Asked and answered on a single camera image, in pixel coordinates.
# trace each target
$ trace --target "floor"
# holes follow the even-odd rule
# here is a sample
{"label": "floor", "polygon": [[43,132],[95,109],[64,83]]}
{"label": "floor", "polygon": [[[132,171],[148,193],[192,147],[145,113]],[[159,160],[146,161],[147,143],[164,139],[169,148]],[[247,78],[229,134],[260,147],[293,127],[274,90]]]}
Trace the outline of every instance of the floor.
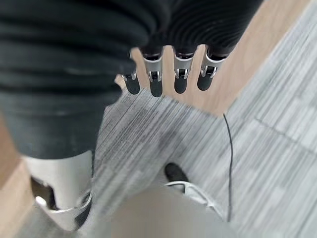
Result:
{"label": "floor", "polygon": [[[233,217],[242,237],[317,237],[317,2],[287,34],[227,113],[233,135]],[[168,161],[224,211],[225,122],[168,97],[124,92],[105,110],[96,152],[94,206],[76,233],[34,207],[17,238],[104,238],[127,196],[162,181]]]}

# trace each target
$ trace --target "black cable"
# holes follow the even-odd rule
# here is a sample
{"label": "black cable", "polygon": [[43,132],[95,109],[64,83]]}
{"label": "black cable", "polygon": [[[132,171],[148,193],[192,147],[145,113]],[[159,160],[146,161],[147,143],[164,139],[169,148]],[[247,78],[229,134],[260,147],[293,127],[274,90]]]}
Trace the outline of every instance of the black cable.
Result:
{"label": "black cable", "polygon": [[223,118],[226,122],[229,140],[230,140],[230,148],[231,148],[231,157],[230,157],[230,165],[229,165],[229,183],[228,183],[228,214],[227,214],[227,222],[231,221],[232,215],[232,163],[233,163],[233,145],[232,145],[232,138],[229,123],[227,121],[226,115],[223,114]]}

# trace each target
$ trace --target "black fingertip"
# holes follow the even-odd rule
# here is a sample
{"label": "black fingertip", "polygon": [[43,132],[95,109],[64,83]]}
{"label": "black fingertip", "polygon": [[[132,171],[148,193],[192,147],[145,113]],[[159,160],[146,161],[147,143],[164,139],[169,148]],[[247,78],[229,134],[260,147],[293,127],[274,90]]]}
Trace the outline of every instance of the black fingertip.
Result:
{"label": "black fingertip", "polygon": [[150,90],[154,97],[160,97],[163,93],[162,80],[153,79],[153,82],[150,82]]}
{"label": "black fingertip", "polygon": [[174,88],[175,91],[179,94],[182,94],[186,91],[187,87],[187,78],[184,78],[183,76],[179,76],[179,78],[175,77],[175,83]]}
{"label": "black fingertip", "polygon": [[125,85],[129,93],[133,95],[138,94],[140,91],[140,84],[139,84],[138,77],[136,77],[135,79],[132,79],[131,76],[127,77],[127,81],[125,81]]}
{"label": "black fingertip", "polygon": [[212,82],[212,78],[210,75],[206,74],[205,77],[202,77],[202,75],[199,74],[197,87],[201,91],[206,91],[210,88],[211,82]]}

